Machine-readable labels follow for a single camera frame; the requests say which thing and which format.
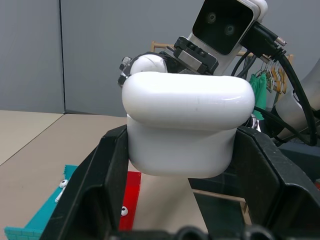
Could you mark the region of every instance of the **green cloth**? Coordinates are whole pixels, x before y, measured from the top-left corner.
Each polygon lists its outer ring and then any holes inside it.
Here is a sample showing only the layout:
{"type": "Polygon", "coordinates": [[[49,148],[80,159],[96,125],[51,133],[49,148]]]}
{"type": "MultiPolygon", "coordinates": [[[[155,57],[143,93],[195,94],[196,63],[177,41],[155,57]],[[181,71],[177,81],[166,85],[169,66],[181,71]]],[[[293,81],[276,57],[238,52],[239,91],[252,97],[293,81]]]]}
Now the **green cloth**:
{"type": "MultiPolygon", "coordinates": [[[[256,77],[254,74],[251,75],[250,85],[253,89],[255,96],[255,105],[261,109],[266,109],[267,106],[267,76],[265,73],[262,73],[259,77],[256,77]]],[[[253,114],[257,119],[263,120],[263,116],[258,111],[253,111],[253,114]]]]}

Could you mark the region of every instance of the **cable connector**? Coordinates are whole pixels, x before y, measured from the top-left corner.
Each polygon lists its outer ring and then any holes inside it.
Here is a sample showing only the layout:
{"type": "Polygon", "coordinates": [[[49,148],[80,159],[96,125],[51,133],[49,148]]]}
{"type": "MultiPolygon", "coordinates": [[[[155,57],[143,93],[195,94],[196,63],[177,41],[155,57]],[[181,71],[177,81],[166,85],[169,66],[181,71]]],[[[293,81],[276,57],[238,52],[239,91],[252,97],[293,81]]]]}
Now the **cable connector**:
{"type": "Polygon", "coordinates": [[[240,44],[264,62],[277,61],[286,51],[276,42],[279,37],[268,28],[255,22],[240,44]]]}

